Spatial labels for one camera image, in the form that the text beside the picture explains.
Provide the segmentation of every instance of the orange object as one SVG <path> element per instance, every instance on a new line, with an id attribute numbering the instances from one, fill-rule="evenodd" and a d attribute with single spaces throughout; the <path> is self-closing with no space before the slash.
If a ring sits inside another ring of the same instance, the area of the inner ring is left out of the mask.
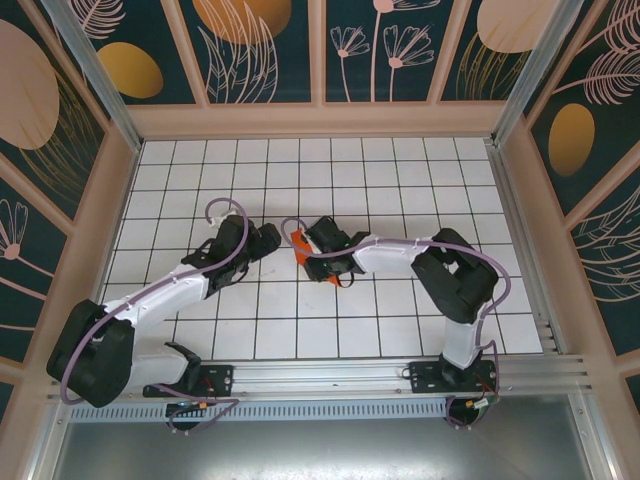
<path id="1" fill-rule="evenodd" d="M 299 228 L 298 230 L 296 230 L 291 234 L 291 241 L 296 247 L 299 247 L 309 253 L 313 252 L 313 250 L 311 249 L 311 245 L 309 245 L 309 243 L 307 243 L 307 241 L 303 238 L 301 228 Z M 309 256 L 305 255 L 302 252 L 299 252 L 298 250 L 295 250 L 295 252 L 296 252 L 296 261 L 298 262 L 298 265 L 304 266 Z M 340 280 L 338 280 L 338 277 L 336 275 L 329 277 L 327 281 L 335 285 L 336 287 L 340 286 Z"/>

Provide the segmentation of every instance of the vent grille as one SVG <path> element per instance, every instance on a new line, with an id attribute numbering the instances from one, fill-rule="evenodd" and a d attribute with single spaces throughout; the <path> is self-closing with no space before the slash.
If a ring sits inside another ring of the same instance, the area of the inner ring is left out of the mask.
<path id="1" fill-rule="evenodd" d="M 221 421 L 288 421 L 288 420 L 355 420 L 383 418 L 444 417 L 445 399 L 405 399 L 395 401 L 316 401 L 316 402 L 241 402 Z M 206 411 L 190 412 L 176 422 L 193 418 L 208 420 L 222 411 L 226 404 Z M 151 423 L 166 422 L 166 405 L 115 404 L 104 408 L 80 405 L 73 409 L 70 423 Z"/>

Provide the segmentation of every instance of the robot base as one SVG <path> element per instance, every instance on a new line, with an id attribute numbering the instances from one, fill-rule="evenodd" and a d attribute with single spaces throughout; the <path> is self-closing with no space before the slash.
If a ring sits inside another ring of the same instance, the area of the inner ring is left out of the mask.
<path id="1" fill-rule="evenodd" d="M 201 365 L 194 387 L 187 391 L 184 384 L 167 385 L 167 387 L 194 397 L 230 397 L 233 386 L 232 365 Z M 147 385 L 142 390 L 145 398 L 175 398 L 173 395 Z"/>
<path id="2" fill-rule="evenodd" d="M 413 393 L 482 393 L 480 377 L 490 388 L 496 388 L 496 366 L 492 360 L 476 360 L 465 370 L 455 369 L 441 360 L 412 362 L 406 379 Z"/>

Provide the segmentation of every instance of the white grid floor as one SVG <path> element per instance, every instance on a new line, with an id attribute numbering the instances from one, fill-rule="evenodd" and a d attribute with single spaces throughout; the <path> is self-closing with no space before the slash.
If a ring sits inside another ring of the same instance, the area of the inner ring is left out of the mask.
<path id="1" fill-rule="evenodd" d="M 495 339 L 500 353 L 542 352 L 480 138 L 147 142 L 140 163 L 102 301 L 168 273 L 210 236 L 206 203 L 231 196 L 256 225 L 329 214 L 349 235 L 456 229 L 515 277 L 483 341 Z M 358 276 L 351 288 L 336 289 L 309 282 L 293 250 L 281 248 L 154 335 L 203 359 L 404 357 L 439 354 L 444 318 L 415 279 Z"/>

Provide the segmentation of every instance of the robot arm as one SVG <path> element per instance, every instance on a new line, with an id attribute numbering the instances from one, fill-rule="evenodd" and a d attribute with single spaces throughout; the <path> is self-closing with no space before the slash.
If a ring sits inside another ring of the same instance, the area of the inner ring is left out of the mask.
<path id="1" fill-rule="evenodd" d="M 436 307 L 446 317 L 442 357 L 459 371 L 469 368 L 479 357 L 477 345 L 480 308 L 493 296 L 498 281 L 487 262 L 466 253 L 417 244 L 394 242 L 367 232 L 350 238 L 331 217 L 322 217 L 298 233 L 298 245 L 316 253 L 339 252 L 358 244 L 371 244 L 351 254 L 334 258 L 299 258 L 311 280 L 331 280 L 344 273 L 390 272 L 415 275 Z M 433 241 L 471 246 L 455 231 L 442 229 Z"/>
<path id="2" fill-rule="evenodd" d="M 84 300 L 74 307 L 47 363 L 47 373 L 61 380 L 71 355 L 86 332 L 107 313 L 126 304 L 142 291 L 143 299 L 110 320 L 81 352 L 69 388 L 95 407 L 113 401 L 126 389 L 164 383 L 190 391 L 199 377 L 200 358 L 187 348 L 149 337 L 167 317 L 216 294 L 239 281 L 253 262 L 273 253 L 281 237 L 273 224 L 256 228 L 249 222 L 247 242 L 231 262 L 196 274 L 196 270 L 219 263 L 240 243 L 242 217 L 229 212 L 215 238 L 210 238 L 181 260 L 171 272 L 142 290 L 98 305 Z M 194 275 L 177 278 L 185 272 Z M 173 282 L 157 287 L 163 280 Z"/>

